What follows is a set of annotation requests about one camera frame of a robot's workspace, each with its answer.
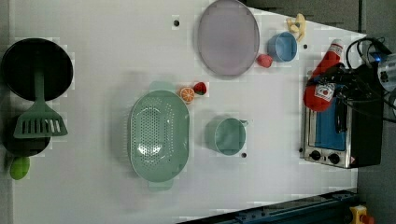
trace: purple plate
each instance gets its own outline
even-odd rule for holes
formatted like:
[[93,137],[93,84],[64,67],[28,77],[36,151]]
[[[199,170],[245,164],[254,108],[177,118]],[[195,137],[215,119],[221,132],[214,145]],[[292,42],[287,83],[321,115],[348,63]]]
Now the purple plate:
[[256,19],[240,2],[219,0],[204,12],[198,28],[198,50],[216,74],[243,74],[256,60],[259,46]]

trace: blue bowl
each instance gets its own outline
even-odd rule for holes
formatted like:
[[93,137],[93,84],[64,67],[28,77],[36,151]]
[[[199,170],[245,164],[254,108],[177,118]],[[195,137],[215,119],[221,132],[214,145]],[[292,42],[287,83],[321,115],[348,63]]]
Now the blue bowl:
[[297,41],[289,32],[275,35],[268,41],[268,54],[279,63],[290,62],[297,54]]

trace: oven knob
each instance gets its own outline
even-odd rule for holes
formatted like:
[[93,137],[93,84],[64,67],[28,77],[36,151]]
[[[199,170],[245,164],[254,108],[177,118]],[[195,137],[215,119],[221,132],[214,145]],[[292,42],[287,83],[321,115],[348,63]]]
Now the oven knob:
[[311,154],[309,154],[309,156],[314,160],[314,161],[318,161],[320,160],[320,152],[318,151],[313,151]]
[[332,154],[328,157],[328,159],[330,160],[330,162],[332,164],[337,164],[338,162],[340,162],[340,157],[337,154]]

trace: green oval basket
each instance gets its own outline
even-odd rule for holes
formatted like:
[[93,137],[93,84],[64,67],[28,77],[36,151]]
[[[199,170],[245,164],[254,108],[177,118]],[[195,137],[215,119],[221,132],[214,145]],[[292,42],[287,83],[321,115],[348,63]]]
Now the green oval basket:
[[169,188],[189,157],[189,110],[170,91],[152,91],[138,100],[130,119],[130,159],[149,186]]

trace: spatula handle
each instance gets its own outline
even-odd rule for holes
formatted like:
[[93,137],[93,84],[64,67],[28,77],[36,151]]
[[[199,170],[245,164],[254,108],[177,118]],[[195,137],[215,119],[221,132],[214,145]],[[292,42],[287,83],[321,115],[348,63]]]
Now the spatula handle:
[[35,99],[38,102],[45,102],[44,99],[44,74],[41,69],[35,70]]

